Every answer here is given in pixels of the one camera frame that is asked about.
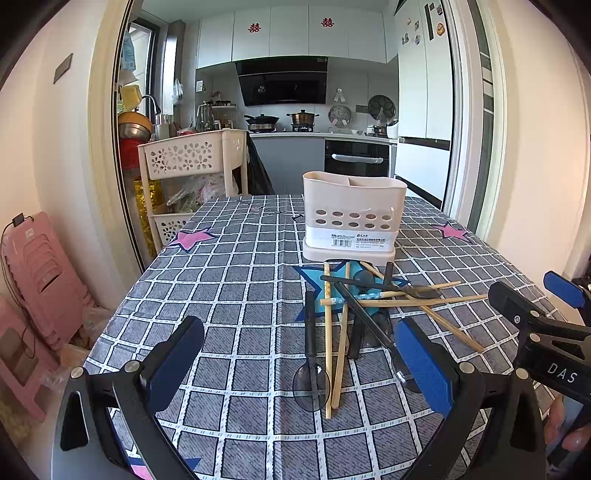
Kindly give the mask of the person's right hand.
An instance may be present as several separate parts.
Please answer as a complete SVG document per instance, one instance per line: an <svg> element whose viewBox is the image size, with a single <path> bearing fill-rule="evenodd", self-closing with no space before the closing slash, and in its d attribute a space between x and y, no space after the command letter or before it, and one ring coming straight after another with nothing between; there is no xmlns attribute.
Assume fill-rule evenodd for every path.
<svg viewBox="0 0 591 480"><path fill-rule="evenodd" d="M544 440L547 446L559 442L569 452L581 452L588 444L591 436L591 425L581 426L566 434L566 408L564 398L558 395L549 410L544 426Z"/></svg>

